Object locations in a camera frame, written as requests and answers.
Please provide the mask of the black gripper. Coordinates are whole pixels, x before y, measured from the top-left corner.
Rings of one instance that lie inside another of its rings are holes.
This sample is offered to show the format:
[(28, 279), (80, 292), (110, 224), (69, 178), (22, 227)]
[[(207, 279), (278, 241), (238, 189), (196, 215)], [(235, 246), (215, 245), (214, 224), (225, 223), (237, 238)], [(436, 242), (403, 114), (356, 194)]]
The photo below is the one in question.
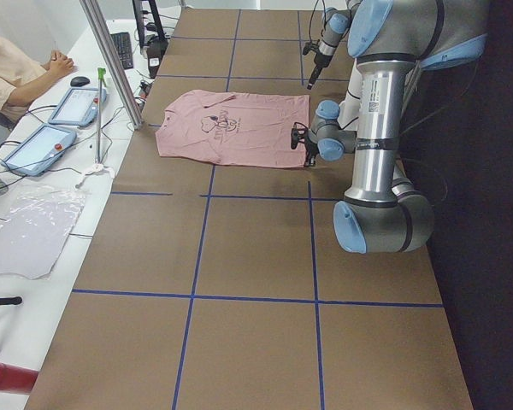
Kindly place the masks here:
[(307, 83), (307, 89), (312, 90), (315, 82), (318, 80), (321, 71), (328, 66), (327, 61), (315, 61), (315, 66)]
[(304, 147), (306, 149), (306, 158), (304, 160), (304, 167), (314, 167), (315, 159), (319, 154), (319, 149), (316, 143), (314, 143), (311, 139), (310, 130), (306, 130), (304, 134)]

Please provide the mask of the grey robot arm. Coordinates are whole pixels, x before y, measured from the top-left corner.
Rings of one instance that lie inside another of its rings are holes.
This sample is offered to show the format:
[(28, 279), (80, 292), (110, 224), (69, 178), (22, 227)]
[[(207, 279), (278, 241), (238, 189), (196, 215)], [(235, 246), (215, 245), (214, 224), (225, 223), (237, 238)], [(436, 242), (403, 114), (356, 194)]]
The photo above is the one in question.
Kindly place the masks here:
[(324, 8), (322, 12), (321, 38), (314, 41), (312, 38), (305, 43), (302, 54), (315, 53), (314, 69), (310, 75), (306, 88), (311, 90), (318, 80), (321, 71), (328, 67), (343, 38), (350, 30), (361, 1), (348, 1), (346, 10)]
[(342, 103), (318, 104), (309, 129), (292, 138), (307, 162), (354, 157), (351, 186), (333, 210), (340, 246), (353, 253), (407, 252), (433, 231), (428, 199), (397, 164), (406, 75), (478, 59), (486, 44), (487, 1), (350, 1), (327, 9), (314, 75), (346, 41), (358, 87)]

